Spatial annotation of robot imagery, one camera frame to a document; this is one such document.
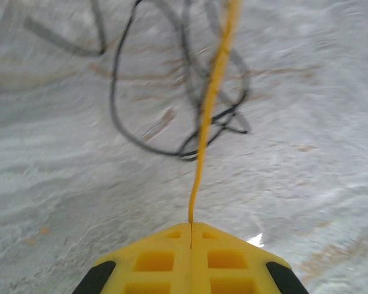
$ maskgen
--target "black rubber edge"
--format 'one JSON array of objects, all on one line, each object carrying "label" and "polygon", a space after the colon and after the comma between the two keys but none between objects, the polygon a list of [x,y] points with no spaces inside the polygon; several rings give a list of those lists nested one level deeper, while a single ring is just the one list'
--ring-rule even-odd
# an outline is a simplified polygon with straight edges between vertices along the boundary
[{"label": "black rubber edge", "polygon": [[104,262],[92,267],[72,294],[100,294],[115,267],[115,262]]},{"label": "black rubber edge", "polygon": [[276,262],[266,266],[281,294],[309,294],[290,268]]}]

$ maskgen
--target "black cable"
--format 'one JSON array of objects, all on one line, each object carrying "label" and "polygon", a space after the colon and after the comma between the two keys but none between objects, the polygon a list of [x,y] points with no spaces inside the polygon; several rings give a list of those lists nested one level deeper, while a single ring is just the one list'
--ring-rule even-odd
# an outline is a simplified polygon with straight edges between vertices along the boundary
[{"label": "black cable", "polygon": [[[98,2],[97,0],[90,0],[91,1],[91,8],[94,13],[94,20],[96,23],[96,26],[98,28],[98,37],[99,37],[99,43],[100,43],[100,50],[94,51],[94,50],[86,50],[83,48],[78,47],[77,45],[71,44],[67,40],[63,39],[62,37],[56,35],[54,32],[49,30],[48,28],[44,27],[42,24],[39,24],[32,20],[30,17],[26,18],[24,22],[24,27],[30,31],[33,31],[40,37],[43,37],[50,41],[51,43],[55,44],[58,47],[63,48],[66,51],[71,52],[75,55],[80,56],[97,56],[97,55],[103,55],[107,49],[106,45],[106,37],[105,37],[105,29],[103,25],[102,20],[102,14],[99,10]],[[192,104],[195,106],[196,109],[196,119],[195,119],[195,130],[191,135],[188,136],[188,138],[183,142],[181,147],[178,149],[178,151],[166,151],[163,149],[152,147],[148,144],[146,144],[142,139],[137,138],[134,136],[130,131],[128,131],[125,126],[123,125],[120,117],[118,116],[117,109],[116,109],[116,88],[117,88],[117,80],[118,80],[118,72],[120,68],[120,58],[121,53],[123,51],[123,47],[126,41],[126,38],[129,34],[129,30],[131,29],[131,25],[135,19],[136,15],[136,9],[138,5],[141,2],[148,1],[152,2],[157,8],[159,8],[163,14],[167,17],[167,19],[170,21],[170,23],[173,25],[175,31],[177,32],[178,41],[182,47],[182,55],[184,60],[184,66],[183,66],[183,75],[185,79],[185,88],[187,95],[192,102]],[[201,118],[201,107],[202,103],[204,101],[204,97],[208,88],[209,84],[209,78],[210,78],[210,72],[202,68],[200,65],[200,62],[196,59],[196,57],[192,54],[191,48],[190,48],[190,42],[188,40],[188,35],[190,34],[189,30],[189,18],[190,18],[190,6],[191,6],[191,0],[184,0],[184,7],[182,12],[181,19],[177,16],[177,14],[169,7],[169,5],[164,2],[163,0],[137,0],[131,9],[131,14],[129,17],[129,20],[125,26],[124,33],[121,36],[121,39],[117,45],[114,60],[113,60],[113,70],[112,70],[112,80],[110,84],[110,94],[109,94],[109,108],[110,108],[110,115],[112,122],[116,129],[129,141],[137,145],[138,147],[151,152],[155,154],[160,154],[164,156],[172,156],[172,157],[178,157],[180,160],[184,161],[193,161],[196,160],[197,150],[185,152],[186,146],[190,143],[191,140],[195,140],[199,137],[199,131],[200,131],[200,118]],[[212,2],[206,3],[207,18],[209,20],[211,29],[214,34],[220,35],[221,34],[221,28],[219,25],[219,20],[217,17],[217,13],[215,12],[215,8],[213,6]],[[213,24],[212,18],[217,21],[218,24]],[[245,66],[243,59],[239,56],[239,54],[233,50],[231,54],[231,60],[239,69],[239,72],[242,76],[242,92],[240,93],[239,99],[236,103],[231,102],[230,98],[226,93],[223,91],[220,91],[218,93],[218,97],[222,100],[223,103],[230,105],[230,107],[222,111],[221,113],[215,115],[212,118],[212,124],[219,127],[216,134],[211,137],[208,141],[208,145],[211,144],[213,141],[215,141],[225,130],[235,132],[238,134],[247,134],[249,132],[250,126],[246,122],[246,120],[238,113],[237,109],[238,107],[243,103],[245,98],[249,95],[250,88],[249,88],[249,75],[248,75],[248,69]],[[191,66],[194,67],[195,72],[200,75],[202,78],[204,78],[205,82],[202,87],[201,95],[199,97],[196,97],[194,93],[194,86],[192,84],[191,80]],[[238,130],[236,128],[233,128],[229,126],[229,123],[232,121],[233,118],[236,118],[238,122],[242,125],[243,129]]]}]

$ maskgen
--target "wire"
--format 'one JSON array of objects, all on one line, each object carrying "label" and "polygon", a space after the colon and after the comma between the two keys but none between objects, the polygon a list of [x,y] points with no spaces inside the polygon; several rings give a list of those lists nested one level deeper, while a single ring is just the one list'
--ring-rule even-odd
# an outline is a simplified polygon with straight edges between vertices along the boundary
[{"label": "wire", "polygon": [[[105,37],[105,29],[102,19],[101,11],[99,10],[98,1],[97,0],[90,0],[91,1],[91,9],[94,13],[94,20],[98,29],[98,37],[99,37],[99,50],[89,50],[83,49],[77,45],[71,44],[69,41],[65,40],[61,36],[54,33],[52,30],[46,28],[44,25],[34,21],[32,18],[27,17],[23,26],[25,29],[32,31],[33,33],[37,34],[41,38],[53,43],[57,47],[61,47],[63,50],[66,50],[74,55],[79,56],[89,56],[95,57],[103,55],[107,50],[107,42]],[[155,148],[146,144],[141,138],[136,137],[133,135],[127,128],[125,128],[123,122],[121,121],[118,113],[117,113],[117,99],[116,99],[116,90],[117,90],[117,81],[119,76],[119,68],[120,68],[120,61],[121,61],[121,54],[123,51],[123,47],[125,45],[126,39],[128,37],[129,31],[131,26],[135,20],[136,10],[137,7],[142,2],[151,2],[153,3],[162,13],[167,17],[169,22],[174,27],[175,31],[177,32],[178,42],[182,48],[182,55],[184,59],[184,66],[183,66],[183,76],[185,79],[185,89],[190,99],[191,103],[194,105],[196,109],[196,118],[195,118],[195,127],[193,132],[187,137],[187,139],[182,143],[177,151],[166,151],[160,148]],[[184,0],[183,12],[181,18],[170,8],[170,6],[164,0],[137,0],[131,9],[130,17],[128,22],[125,26],[124,32],[121,35],[120,41],[117,45],[115,50],[115,56],[113,59],[113,69],[112,69],[112,79],[110,82],[110,92],[109,92],[109,108],[110,108],[110,117],[112,119],[113,125],[121,133],[124,137],[126,137],[130,142],[137,145],[138,147],[142,148],[151,153],[160,154],[164,156],[171,156],[177,157],[180,160],[184,161],[194,161],[197,158],[198,150],[186,152],[186,148],[189,143],[195,139],[199,138],[199,130],[200,130],[200,118],[202,115],[202,103],[207,92],[207,86],[209,84],[209,77],[210,73],[202,68],[200,62],[196,59],[195,55],[192,54],[189,42],[189,19],[190,19],[190,6],[191,0]],[[210,27],[215,35],[221,34],[221,28],[219,26],[219,20],[216,18],[217,13],[215,12],[213,2],[206,3],[207,10],[207,18],[210,23]],[[212,136],[208,142],[207,146],[214,142],[225,130],[230,132],[235,132],[237,134],[247,134],[250,131],[250,126],[243,118],[243,116],[238,112],[239,106],[243,103],[246,97],[249,95],[249,74],[248,69],[245,66],[243,59],[237,54],[236,51],[232,51],[231,55],[232,62],[235,66],[237,66],[241,76],[242,76],[242,90],[237,99],[237,102],[231,102],[229,96],[220,91],[218,93],[218,97],[221,101],[228,105],[229,108],[222,111],[221,113],[215,115],[212,120],[211,124],[218,126],[218,130],[214,136]],[[191,68],[194,68],[194,71],[204,78],[204,85],[202,86],[202,91],[199,96],[196,96],[194,93],[194,86],[191,80]],[[236,129],[231,127],[229,124],[233,119],[237,119],[238,123],[241,125],[242,129]]]},{"label": "wire", "polygon": [[224,73],[229,61],[229,54],[232,46],[234,33],[237,26],[237,20],[239,18],[239,10],[241,6],[241,0],[229,0],[228,17],[226,20],[225,30],[223,32],[221,45],[218,50],[217,57],[213,68],[212,75],[210,77],[210,83],[207,89],[207,95],[204,105],[204,117],[201,128],[201,138],[199,142],[199,154],[197,160],[197,169],[194,185],[191,192],[190,204],[188,206],[188,222],[194,221],[194,206],[196,201],[196,194],[199,190],[199,186],[202,179],[203,164],[205,159],[207,136],[213,109],[215,105],[215,99],[220,90]]}]

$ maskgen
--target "tangled cable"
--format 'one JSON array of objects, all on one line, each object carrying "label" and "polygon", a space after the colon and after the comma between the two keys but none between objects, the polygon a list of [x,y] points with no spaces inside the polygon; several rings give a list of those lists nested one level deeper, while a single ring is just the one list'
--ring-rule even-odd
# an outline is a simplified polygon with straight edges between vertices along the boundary
[{"label": "tangled cable", "polygon": [[[61,47],[63,50],[66,50],[72,54],[79,55],[79,56],[100,56],[103,55],[107,50],[107,42],[106,42],[106,36],[105,36],[105,29],[102,19],[101,11],[99,10],[98,2],[97,0],[90,0],[91,1],[91,8],[94,13],[94,19],[96,26],[98,28],[98,36],[99,36],[99,43],[100,43],[100,50],[94,51],[94,50],[87,50],[84,48],[81,48],[77,45],[74,45],[64,38],[60,37],[50,29],[46,28],[42,24],[34,21],[32,18],[27,17],[24,22],[24,27],[28,29],[29,31],[32,31],[33,33],[37,34],[38,36],[50,41],[51,43],[55,44],[58,47]],[[194,161],[197,157],[197,150],[194,151],[185,151],[188,144],[195,139],[198,139],[199,132],[200,132],[200,120],[202,115],[202,104],[205,97],[205,92],[207,90],[207,86],[209,84],[209,76],[210,72],[206,69],[204,69],[200,62],[197,60],[197,58],[192,54],[191,48],[190,48],[190,42],[189,42],[189,34],[190,34],[190,27],[188,25],[190,21],[190,8],[191,8],[191,1],[192,0],[184,0],[184,7],[183,12],[181,15],[181,18],[169,7],[169,5],[164,2],[164,0],[136,0],[135,3],[132,6],[130,17],[127,21],[127,24],[125,26],[124,32],[121,36],[121,39],[117,45],[115,56],[113,60],[113,70],[112,70],[112,79],[110,83],[110,93],[109,93],[109,109],[110,109],[110,116],[113,121],[114,126],[116,129],[125,136],[129,141],[134,143],[135,145],[139,146],[140,148],[151,152],[155,154],[160,154],[164,156],[172,156],[177,157],[180,160],[184,161]],[[207,12],[207,18],[210,23],[210,27],[215,35],[221,34],[221,28],[220,28],[220,21],[218,19],[217,9],[215,8],[213,0],[208,0],[205,3],[206,12]],[[142,2],[151,2],[153,3],[157,8],[162,11],[162,13],[166,16],[166,18],[169,20],[169,22],[174,27],[175,31],[177,32],[177,38],[178,42],[181,45],[182,48],[182,55],[184,60],[184,66],[183,66],[183,76],[185,80],[185,89],[186,93],[193,104],[193,106],[196,109],[196,118],[195,118],[195,129],[191,133],[191,135],[188,136],[188,138],[182,143],[182,145],[179,147],[178,151],[166,151],[163,149],[152,147],[148,144],[146,144],[142,139],[137,138],[135,135],[130,133],[127,128],[123,125],[118,113],[117,113],[117,99],[116,99],[116,89],[117,89],[117,80],[118,80],[118,73],[120,68],[120,60],[121,60],[121,54],[123,51],[123,47],[126,41],[126,38],[129,34],[129,30],[131,29],[131,26],[135,20],[136,16],[136,10],[137,7]],[[239,95],[239,98],[237,99],[237,102],[232,102],[229,98],[229,96],[223,92],[220,91],[218,93],[218,97],[221,99],[221,101],[229,105],[228,109],[222,111],[221,113],[215,115],[212,118],[212,124],[218,126],[218,130],[214,136],[212,136],[207,145],[211,144],[213,141],[215,141],[222,133],[223,131],[227,130],[230,132],[238,133],[238,134],[247,134],[250,131],[250,126],[246,122],[246,120],[243,118],[243,116],[237,111],[239,106],[245,101],[246,97],[250,94],[250,86],[249,86],[249,71],[244,64],[243,59],[241,56],[235,51],[232,50],[231,61],[237,66],[241,76],[242,76],[242,89],[241,93]],[[202,85],[201,94],[199,96],[195,95],[194,93],[194,86],[191,79],[191,67],[194,69],[194,71],[200,75],[204,79],[204,84]],[[241,125],[242,129],[236,129],[231,127],[229,124],[233,119],[237,119],[239,124]]]}]

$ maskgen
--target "yellow cable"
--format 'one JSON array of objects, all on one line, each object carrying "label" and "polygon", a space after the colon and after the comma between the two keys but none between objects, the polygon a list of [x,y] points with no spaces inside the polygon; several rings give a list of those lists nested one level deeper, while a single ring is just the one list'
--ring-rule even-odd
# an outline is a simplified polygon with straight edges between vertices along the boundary
[{"label": "yellow cable", "polygon": [[203,124],[201,127],[201,137],[199,140],[200,141],[199,152],[197,155],[196,177],[191,192],[190,205],[188,207],[188,222],[191,224],[194,221],[194,207],[196,201],[196,194],[201,184],[203,164],[205,158],[205,149],[207,147],[207,137],[214,111],[215,99],[221,88],[226,66],[228,65],[229,54],[233,43],[234,33],[236,32],[237,23],[239,20],[239,11],[241,8],[241,3],[242,0],[229,0],[226,26],[223,31],[220,49],[218,50],[217,57],[215,58],[214,69],[209,83],[209,88],[207,90],[205,105],[203,105],[204,114],[203,114]]}]

